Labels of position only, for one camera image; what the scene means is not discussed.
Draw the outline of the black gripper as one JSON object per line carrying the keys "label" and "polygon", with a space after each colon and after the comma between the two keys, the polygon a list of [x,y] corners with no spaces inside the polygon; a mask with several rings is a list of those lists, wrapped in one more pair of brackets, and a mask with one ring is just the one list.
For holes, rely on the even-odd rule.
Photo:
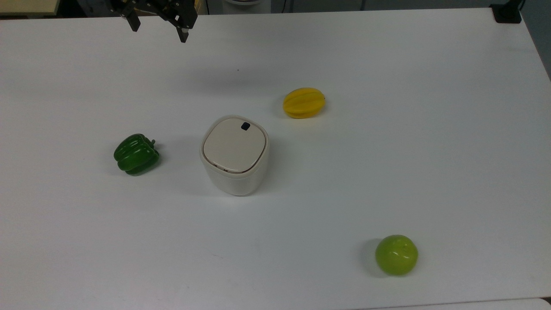
{"label": "black gripper", "polygon": [[175,26],[181,43],[189,37],[198,18],[194,0],[109,0],[109,10],[124,18],[132,31],[137,32],[140,20],[135,10],[150,15],[167,17]]}

